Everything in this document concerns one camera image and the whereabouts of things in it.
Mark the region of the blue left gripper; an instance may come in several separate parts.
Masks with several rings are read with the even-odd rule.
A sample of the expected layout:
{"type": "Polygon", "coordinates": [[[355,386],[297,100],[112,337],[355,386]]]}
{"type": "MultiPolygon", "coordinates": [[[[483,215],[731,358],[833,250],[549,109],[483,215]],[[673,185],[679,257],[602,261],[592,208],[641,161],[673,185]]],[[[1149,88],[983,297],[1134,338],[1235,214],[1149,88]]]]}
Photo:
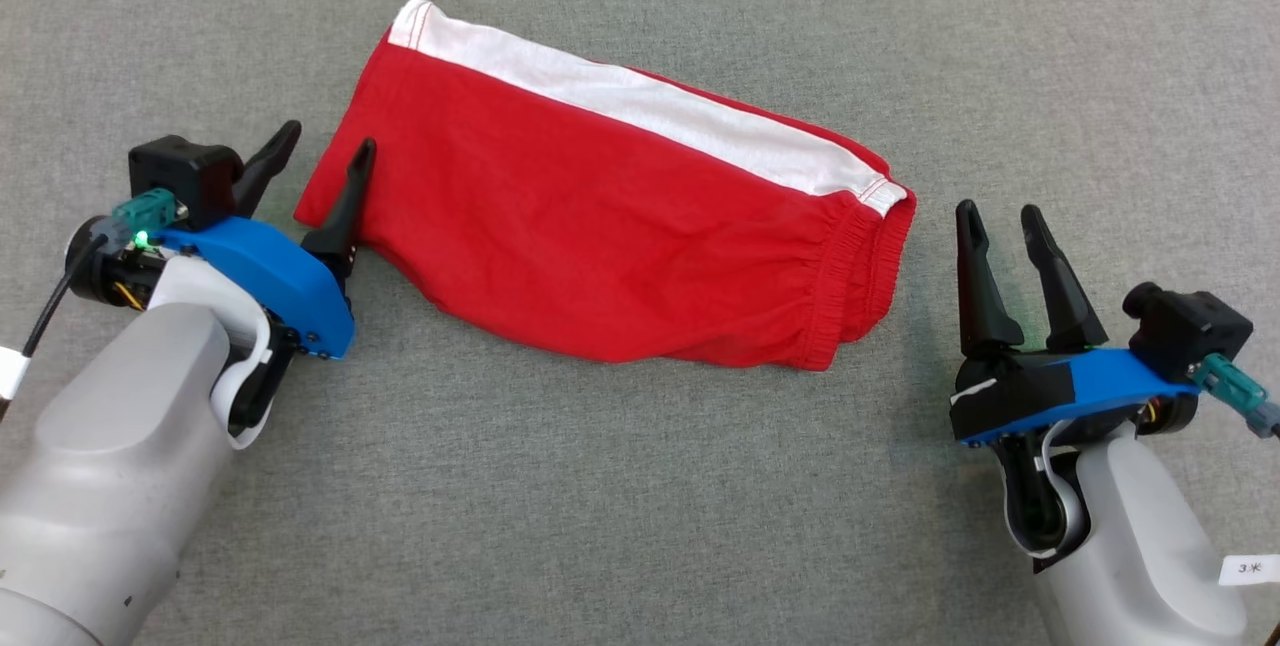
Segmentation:
{"type": "Polygon", "coordinates": [[[298,347],[321,359],[344,359],[355,340],[355,319],[337,280],[351,278],[355,267],[376,141],[361,141],[324,223],[301,246],[276,226],[248,219],[301,134],[302,123],[288,119],[247,160],[232,185],[234,216],[201,232],[170,226],[155,235],[164,257],[155,304],[210,310],[242,351],[211,391],[214,414],[230,432],[261,431],[298,347]]]}

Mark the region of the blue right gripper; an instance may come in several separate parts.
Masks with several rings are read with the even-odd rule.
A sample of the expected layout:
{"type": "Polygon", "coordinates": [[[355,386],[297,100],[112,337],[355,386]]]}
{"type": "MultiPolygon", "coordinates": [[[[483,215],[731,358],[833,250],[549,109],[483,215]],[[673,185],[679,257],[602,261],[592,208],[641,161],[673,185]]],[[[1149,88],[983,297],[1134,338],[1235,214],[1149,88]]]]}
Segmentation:
{"type": "MultiPolygon", "coordinates": [[[[1034,559],[1059,559],[1091,530],[1076,464],[1108,437],[1178,431],[1194,417],[1199,388],[1170,382],[1123,349],[1093,349],[1108,335],[1042,210],[1021,209],[1027,255],[1037,269],[1050,322],[1050,353],[992,368],[950,399],[954,437],[984,446],[1004,478],[1004,518],[1019,548],[1034,559]]],[[[977,203],[955,209],[960,351],[986,358],[1024,344],[1019,322],[1005,310],[989,267],[989,237],[977,203]]]]}

